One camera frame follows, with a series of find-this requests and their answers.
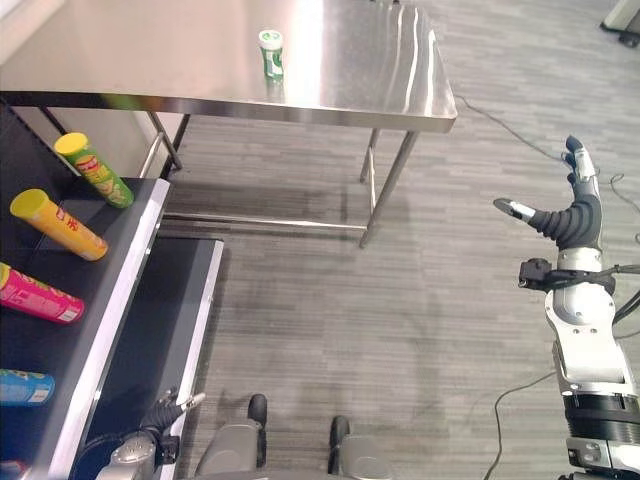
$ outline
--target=can lid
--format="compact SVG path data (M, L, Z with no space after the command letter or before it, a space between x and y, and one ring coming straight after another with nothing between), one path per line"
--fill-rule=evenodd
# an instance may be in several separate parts
M260 47L265 50L279 50L282 48L282 34L277 30L263 30L258 34Z
M0 290L4 288L7 284L7 280L9 280L9 270L11 270L9 265L0 262Z
M9 211L18 218L32 218L48 201L49 197L44 190L30 188L16 195L9 205Z
M89 144L84 133L71 132L61 136L54 144L54 150L62 156L73 155Z

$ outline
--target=gray carpet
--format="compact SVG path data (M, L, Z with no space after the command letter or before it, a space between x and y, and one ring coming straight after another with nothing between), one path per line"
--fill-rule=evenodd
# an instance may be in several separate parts
M557 155L569 133L600 168L606 262L640 260L640 51L597 26L614 1L424 1L456 94ZM331 418L374 435L397 478L481 478L497 449L497 395L551 370L544 295L519 290L520 261L555 247L500 214L497 196L540 208L571 199L566 169L458 101L448 135L424 134L366 250L356 237L274 234L163 222L225 241L179 475L192 475L250 395L270 401L268 465L324 469ZM361 222L369 132L192 117L169 210ZM386 175L401 132L383 132ZM620 305L640 286L619 277ZM640 329L640 314L620 334ZM625 340L640 371L640 336ZM555 379L502 406L495 478L570 470Z

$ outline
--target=pink chip can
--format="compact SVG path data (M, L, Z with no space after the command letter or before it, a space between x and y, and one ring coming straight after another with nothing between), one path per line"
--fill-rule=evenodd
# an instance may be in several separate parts
M84 302L0 262L0 305L56 323L78 320Z

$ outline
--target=yellow lid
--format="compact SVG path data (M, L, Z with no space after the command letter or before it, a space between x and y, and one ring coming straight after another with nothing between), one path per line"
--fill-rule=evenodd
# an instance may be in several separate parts
M9 280L9 270L11 270L9 265L0 262L0 290L4 288L7 280Z
M19 218L31 218L38 213L49 201L47 194L39 188L30 188L16 195L9 211Z
M53 148L60 155L67 156L79 152L89 143L89 139L84 133L72 132L61 136L56 140Z

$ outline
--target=black shelf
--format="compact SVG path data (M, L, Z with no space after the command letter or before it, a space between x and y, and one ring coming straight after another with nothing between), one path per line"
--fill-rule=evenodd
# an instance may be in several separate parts
M192 394L223 243L210 239L156 239L102 388L88 441L137 429L163 392L178 388L178 403ZM182 432L184 417L171 428ZM117 442L87 452L76 478L95 478ZM172 478L166 465L156 478Z
M76 182L63 208L109 244L87 262L47 238L22 266L24 273L84 300L79 322L57 325L2 309L0 366L53 375L56 389L41 407L1 409L3 460L22 460L29 478L64 478L106 377L113 345L162 215L169 184L125 179L135 195L125 210L108 206L93 188Z

